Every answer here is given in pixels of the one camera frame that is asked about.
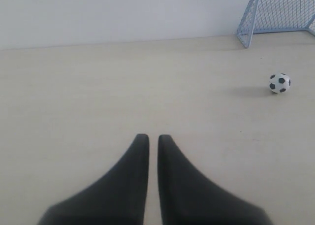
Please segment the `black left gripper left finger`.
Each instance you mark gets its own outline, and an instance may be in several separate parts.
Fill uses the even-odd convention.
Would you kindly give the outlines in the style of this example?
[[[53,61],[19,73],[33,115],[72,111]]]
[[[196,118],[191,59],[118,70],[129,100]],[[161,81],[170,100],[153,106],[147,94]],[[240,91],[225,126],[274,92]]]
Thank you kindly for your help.
[[[149,178],[150,142],[137,134],[120,160],[89,187],[44,213],[40,225],[141,225]]]

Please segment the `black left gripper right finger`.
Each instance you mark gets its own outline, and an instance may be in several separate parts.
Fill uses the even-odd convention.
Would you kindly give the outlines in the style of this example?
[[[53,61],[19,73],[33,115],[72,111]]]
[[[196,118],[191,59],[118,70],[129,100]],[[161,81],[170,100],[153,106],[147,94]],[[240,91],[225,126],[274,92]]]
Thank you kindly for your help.
[[[158,192],[164,225],[271,225],[260,207],[202,174],[168,134],[158,138]]]

